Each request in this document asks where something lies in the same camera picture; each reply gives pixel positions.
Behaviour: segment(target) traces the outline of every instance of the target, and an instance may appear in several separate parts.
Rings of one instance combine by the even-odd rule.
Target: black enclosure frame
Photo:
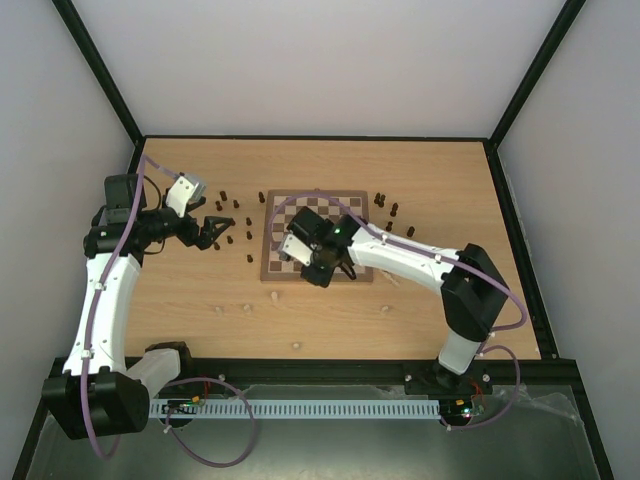
[[[96,45],[71,0],[52,0],[66,24],[78,48],[93,71],[115,113],[129,135],[134,153],[129,172],[135,172],[147,138],[225,138],[225,139],[291,139],[335,141],[411,141],[411,142],[482,142],[496,189],[496,195],[504,218],[505,227],[513,251],[525,300],[531,314],[531,322],[540,350],[541,360],[520,361],[522,381],[531,385],[569,385],[575,397],[591,450],[603,479],[613,478],[604,446],[587,399],[584,385],[574,360],[559,358],[549,319],[542,302],[540,289],[529,257],[511,192],[498,155],[498,147],[533,91],[546,66],[551,61],[562,39],[569,31],[586,0],[566,0],[553,26],[540,46],[525,76],[518,86],[502,118],[490,138],[462,137],[347,137],[347,136],[260,136],[260,135],[212,135],[212,136],[157,136],[142,133],[124,98],[102,60]],[[56,359],[52,371],[61,366],[63,359]],[[405,385],[407,393],[420,393],[419,386],[405,382],[405,375],[430,365],[430,361],[340,361],[340,360],[233,360],[195,359],[199,372],[218,376],[224,374],[227,381],[240,387],[251,384],[311,385],[311,384],[367,384]],[[509,385],[515,382],[511,361],[476,360],[473,368],[491,371],[494,384]],[[25,478],[38,443],[40,431],[47,415],[42,401],[38,405],[22,454],[16,466],[14,479]]]

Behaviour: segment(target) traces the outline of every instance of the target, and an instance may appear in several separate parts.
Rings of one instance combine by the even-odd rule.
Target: black metal frame
[[[353,136],[262,136],[262,135],[213,135],[213,136],[155,136],[143,135],[120,94],[113,78],[104,64],[95,44],[91,40],[78,12],[71,0],[52,0],[60,16],[76,40],[89,67],[103,88],[125,130],[129,134],[135,150],[129,165],[129,173],[136,171],[147,138],[224,138],[224,139],[291,139],[291,140],[334,140],[334,141],[447,141],[482,142],[487,156],[489,170],[493,178],[496,195],[504,218],[518,274],[524,290],[527,306],[541,360],[520,362],[522,381],[530,385],[568,385],[575,397],[579,413],[585,423],[586,433],[601,478],[613,478],[611,467],[604,450],[593,412],[587,399],[578,367],[573,360],[558,358],[558,350],[549,324],[540,289],[535,278],[529,252],[519,219],[511,198],[509,186],[498,155],[498,147],[505,138],[527,98],[533,91],[553,54],[559,47],[585,0],[566,0],[551,30],[527,70],[511,102],[498,122],[491,138],[448,138],[448,137],[353,137]],[[54,362],[52,370],[59,368],[62,359]],[[428,361],[318,361],[318,360],[231,360],[195,359],[199,372],[209,375],[224,374],[227,381],[239,386],[251,384],[367,384],[404,385],[405,375],[427,368]],[[513,384],[515,374],[511,361],[487,360],[473,363],[475,369],[491,371],[494,384]],[[408,393],[419,393],[419,386],[409,382],[405,385]],[[25,441],[22,455],[17,464],[14,480],[25,478],[46,417],[46,408],[40,402],[31,429]]]

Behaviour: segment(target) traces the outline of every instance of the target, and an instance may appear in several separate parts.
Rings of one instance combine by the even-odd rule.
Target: chessboard
[[[322,218],[328,218],[336,223],[342,212],[340,207],[329,203],[325,198],[297,198],[290,205],[285,205],[274,221],[271,238],[269,238],[269,220],[278,206],[292,195],[309,190],[269,190],[266,202],[265,230],[262,242],[262,259],[260,266],[260,280],[263,282],[303,281],[300,277],[302,264],[297,260],[285,262],[280,259],[278,246],[284,238],[285,230],[295,214],[303,207],[309,207]],[[330,195],[343,205],[351,209],[359,217],[369,220],[368,195],[360,190],[317,190],[318,193]],[[373,270],[356,265],[354,267],[357,278],[350,280],[339,269],[336,269],[332,282],[373,282]]]

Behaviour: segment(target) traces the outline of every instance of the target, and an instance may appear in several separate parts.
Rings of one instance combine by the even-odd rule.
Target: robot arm
[[[354,279],[353,266],[360,265],[413,280],[441,295],[449,334],[433,376],[441,386],[455,388],[487,340],[506,295],[461,268],[442,262],[439,255],[468,263],[506,286],[504,279],[476,245],[467,245],[462,251],[437,248],[387,233],[373,224],[367,227],[362,228],[346,215],[334,225],[305,207],[288,225],[279,251],[285,260],[300,261],[302,278],[314,285],[327,287],[336,268]],[[416,250],[432,252],[435,258]]]
[[[84,239],[87,257],[87,288],[78,333],[61,375],[52,375],[42,389],[42,397],[70,438],[87,436],[80,409],[80,377],[85,358],[89,358],[89,403],[97,436],[140,431],[147,423],[149,399],[184,370],[190,360],[183,343],[150,347],[140,362],[127,370],[124,345],[129,305],[145,250],[152,242],[177,237],[185,246],[209,248],[232,224],[222,217],[205,217],[202,226],[189,212],[206,202],[206,185],[194,175],[179,175],[167,191],[162,207],[146,206],[144,193],[137,212],[131,211],[137,175],[117,175],[105,180],[106,225],[94,217]],[[100,277],[120,241],[131,215],[135,221],[120,255],[115,259],[104,285]],[[92,304],[96,290],[100,299]],[[89,350],[84,338],[89,318],[93,330]]]

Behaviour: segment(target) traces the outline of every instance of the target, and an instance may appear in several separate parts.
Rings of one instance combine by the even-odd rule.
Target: wooden surface
[[[522,297],[500,208],[480,143],[330,142],[306,140],[149,139],[145,153],[208,183],[204,215],[234,216],[221,249],[201,252],[177,239],[162,255],[147,256],[133,296],[128,355],[152,343],[184,340],[194,356],[236,358],[431,359],[445,341],[439,296],[402,278],[392,284],[376,271],[372,284],[261,283],[264,204],[271,189],[367,190],[387,196],[371,220],[384,228],[391,204],[400,205],[394,232],[413,225],[414,240],[440,247],[483,246],[507,283]],[[148,168],[161,189],[170,180]],[[225,190],[229,201],[217,212]],[[147,188],[149,205],[154,192]],[[234,210],[231,201],[240,208]],[[253,239],[244,219],[251,217]],[[254,257],[253,263],[246,260]],[[274,304],[271,293],[278,292]],[[247,313],[245,305],[250,305]],[[389,306],[386,314],[381,307]],[[216,307],[222,313],[216,313]],[[518,320],[507,302],[499,324]],[[491,343],[511,347],[519,358],[539,358],[531,324],[498,332]],[[493,358],[504,358],[496,352]]]

